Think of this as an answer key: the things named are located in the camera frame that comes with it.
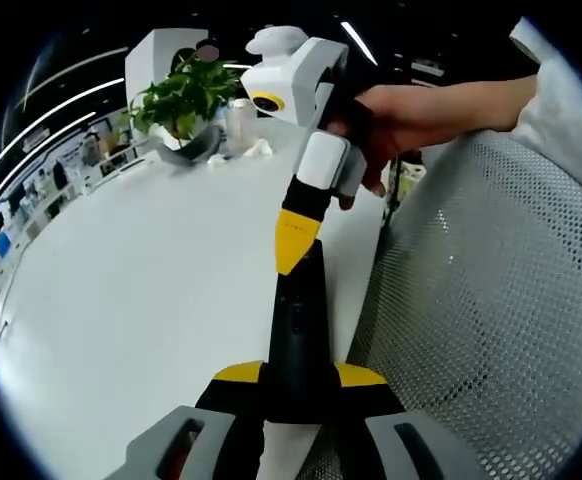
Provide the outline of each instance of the black ceiling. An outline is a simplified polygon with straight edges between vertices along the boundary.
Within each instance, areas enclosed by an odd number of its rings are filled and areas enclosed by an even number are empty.
[[[130,50],[154,28],[209,29],[220,48],[221,58],[253,64],[257,59],[249,55],[244,46],[257,30],[266,25],[296,25],[309,36],[350,45],[348,74],[358,90],[378,83],[410,83],[412,78],[448,84],[513,78],[533,71],[533,64],[508,39],[509,31],[519,18],[517,12],[498,11],[493,7],[487,11],[486,6],[481,10],[473,2],[453,2],[451,5],[450,2],[412,0],[393,2],[389,7],[386,3],[380,6],[380,2],[368,1],[356,8],[342,5],[317,8],[310,3],[302,6],[302,2],[295,2],[294,8],[285,9],[275,4],[275,9],[270,6],[247,12],[239,5],[227,7],[211,2],[188,2],[191,5],[188,8],[162,4],[146,14],[135,15],[128,12],[129,2],[124,6],[114,5],[111,11],[101,6],[90,10],[87,4],[79,14],[67,15],[66,21],[58,23],[55,31],[47,26],[49,33],[38,39],[37,52],[25,63],[23,75],[11,79],[6,119],[0,113],[0,151],[23,128],[56,105],[97,85],[124,77],[126,52],[87,63],[59,76],[29,95],[25,104],[21,100],[27,88],[34,90],[58,72],[94,56],[125,47]],[[360,53],[342,29],[342,21],[355,27],[375,56],[378,67]],[[444,76],[439,78],[411,71],[413,59],[435,61],[444,69]],[[124,84],[120,83],[76,101],[42,125],[53,133],[91,111],[99,116],[124,106]],[[24,156],[21,147],[20,142],[0,162],[0,182]]]

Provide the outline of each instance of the white table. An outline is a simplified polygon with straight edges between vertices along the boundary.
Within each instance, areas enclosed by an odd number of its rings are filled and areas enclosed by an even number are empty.
[[[259,123],[274,151],[211,168],[148,161],[71,203],[29,245],[3,315],[0,387],[57,478],[99,479],[127,443],[193,405],[227,365],[267,358],[274,227],[302,131]],[[344,360],[383,202],[333,202],[323,241],[333,354]],[[267,425],[259,478],[291,479],[317,427]]]

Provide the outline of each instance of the table surface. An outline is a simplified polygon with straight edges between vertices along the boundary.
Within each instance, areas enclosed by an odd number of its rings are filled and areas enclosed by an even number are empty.
[[[130,440],[193,405],[227,365],[268,356],[274,227],[302,130],[259,120],[271,157],[178,168],[158,153],[72,202],[29,246],[0,312],[0,389],[56,478],[100,479]],[[335,360],[346,358],[383,202],[334,201],[324,245]],[[265,426],[258,478],[294,478],[317,426]]]

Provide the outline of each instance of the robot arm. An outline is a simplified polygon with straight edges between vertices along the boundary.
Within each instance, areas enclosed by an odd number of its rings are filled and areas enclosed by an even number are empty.
[[[373,116],[353,98],[336,91],[346,63],[346,45],[308,38],[297,27],[270,27],[256,34],[247,51],[262,55],[262,62],[241,78],[255,106],[306,127],[276,225],[276,269],[288,275],[313,245],[331,196],[355,195],[366,169],[355,144],[363,141]],[[335,116],[357,133],[353,145],[324,131]]]

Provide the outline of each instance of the green leaves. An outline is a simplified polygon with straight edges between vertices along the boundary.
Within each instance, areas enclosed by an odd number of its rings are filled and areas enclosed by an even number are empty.
[[[238,75],[224,68],[224,62],[205,62],[190,52],[179,50],[169,76],[161,83],[151,83],[139,94],[144,94],[142,107],[131,106],[126,114],[145,135],[157,123],[176,138],[189,138],[196,118],[211,120],[218,106],[226,104],[237,90]]]

